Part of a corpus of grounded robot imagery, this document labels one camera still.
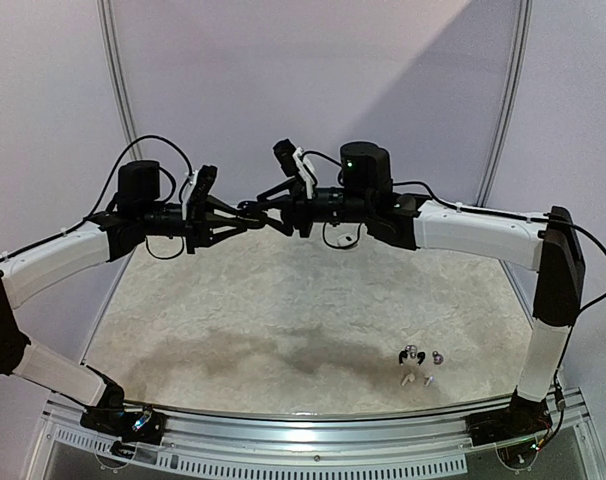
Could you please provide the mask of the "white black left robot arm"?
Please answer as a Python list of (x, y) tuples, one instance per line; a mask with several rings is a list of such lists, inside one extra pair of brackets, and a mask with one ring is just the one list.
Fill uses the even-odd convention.
[(170, 204), (160, 198), (159, 163), (129, 162), (119, 169), (117, 192), (107, 210), (90, 215), (74, 231), (0, 258), (0, 374), (44, 386), (83, 406), (85, 428), (126, 442), (159, 443), (166, 415), (151, 406), (130, 410), (122, 387), (30, 339), (14, 312), (52, 285), (126, 256), (150, 236), (180, 237), (187, 252), (194, 253), (264, 227), (264, 213), (236, 209), (210, 195), (216, 175), (216, 167), (204, 166), (188, 181), (188, 199)]

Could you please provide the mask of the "black gold earbud charging case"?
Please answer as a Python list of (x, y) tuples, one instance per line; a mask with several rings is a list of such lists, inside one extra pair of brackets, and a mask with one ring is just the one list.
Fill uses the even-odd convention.
[(258, 200), (245, 200), (237, 205), (237, 216), (246, 224), (248, 229), (260, 230), (265, 228), (272, 218), (267, 213), (266, 204)]

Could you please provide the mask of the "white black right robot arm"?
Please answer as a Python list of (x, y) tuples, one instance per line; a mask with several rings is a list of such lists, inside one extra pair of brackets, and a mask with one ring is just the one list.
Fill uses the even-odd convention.
[(371, 142), (339, 150), (341, 186), (320, 188), (309, 152), (289, 140), (274, 155), (287, 181), (261, 194), (256, 210), (276, 209), (285, 234), (309, 235), (315, 223), (356, 223), (396, 248), (463, 252), (520, 265), (537, 273), (533, 326), (520, 378), (507, 407), (469, 415), (475, 446), (529, 436), (551, 427), (546, 396), (558, 375), (580, 314), (585, 262), (571, 216), (562, 207), (519, 214), (449, 204), (431, 192), (393, 190), (389, 152)]

